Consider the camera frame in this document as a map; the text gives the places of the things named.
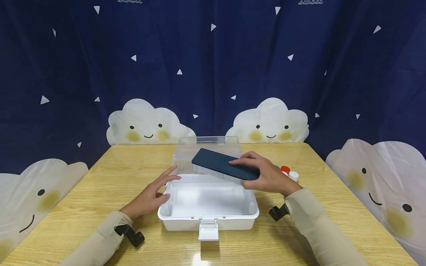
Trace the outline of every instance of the box latch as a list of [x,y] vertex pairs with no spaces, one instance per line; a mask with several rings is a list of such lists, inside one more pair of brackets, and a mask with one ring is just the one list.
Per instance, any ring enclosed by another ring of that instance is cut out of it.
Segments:
[[217,219],[200,220],[200,232],[198,234],[199,241],[219,241],[219,229]]

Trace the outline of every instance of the white plastic box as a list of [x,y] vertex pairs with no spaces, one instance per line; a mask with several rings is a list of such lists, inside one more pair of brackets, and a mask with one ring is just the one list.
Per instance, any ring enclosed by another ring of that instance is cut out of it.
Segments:
[[259,216],[253,191],[224,175],[196,172],[191,160],[200,148],[240,157],[238,137],[183,137],[173,155],[182,177],[166,184],[170,199],[158,209],[169,231],[199,230],[198,240],[218,241],[219,230],[248,230]]

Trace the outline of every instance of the hand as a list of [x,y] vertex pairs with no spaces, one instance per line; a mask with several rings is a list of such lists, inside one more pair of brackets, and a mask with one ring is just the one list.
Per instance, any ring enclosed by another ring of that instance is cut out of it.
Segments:
[[276,168],[270,160],[253,151],[244,153],[239,159],[230,161],[229,164],[245,164],[254,166],[260,170],[260,176],[258,179],[241,181],[241,184],[245,189],[281,193],[284,197],[302,189],[297,182],[293,181]]
[[170,175],[176,168],[177,165],[173,165],[167,169],[120,211],[129,216],[130,219],[135,220],[137,217],[152,212],[161,204],[166,203],[170,199],[170,194],[163,195],[158,193],[158,190],[169,181],[181,179],[180,176]]

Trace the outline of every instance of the red cap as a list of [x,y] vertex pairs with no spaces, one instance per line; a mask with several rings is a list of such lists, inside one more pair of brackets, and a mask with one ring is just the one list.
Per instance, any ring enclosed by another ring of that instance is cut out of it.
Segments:
[[282,166],[281,171],[286,172],[288,174],[290,173],[290,168],[288,166]]

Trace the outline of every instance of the beige sleeve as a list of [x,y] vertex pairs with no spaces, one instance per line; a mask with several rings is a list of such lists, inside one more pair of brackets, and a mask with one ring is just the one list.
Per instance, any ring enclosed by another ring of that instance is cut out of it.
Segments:
[[114,227],[123,224],[132,225],[133,221],[122,212],[111,212],[96,231],[76,250],[63,260],[61,266],[101,266],[104,265],[119,248],[123,237]]
[[291,219],[306,237],[321,266],[368,265],[357,248],[328,218],[312,192],[303,188],[285,198]]

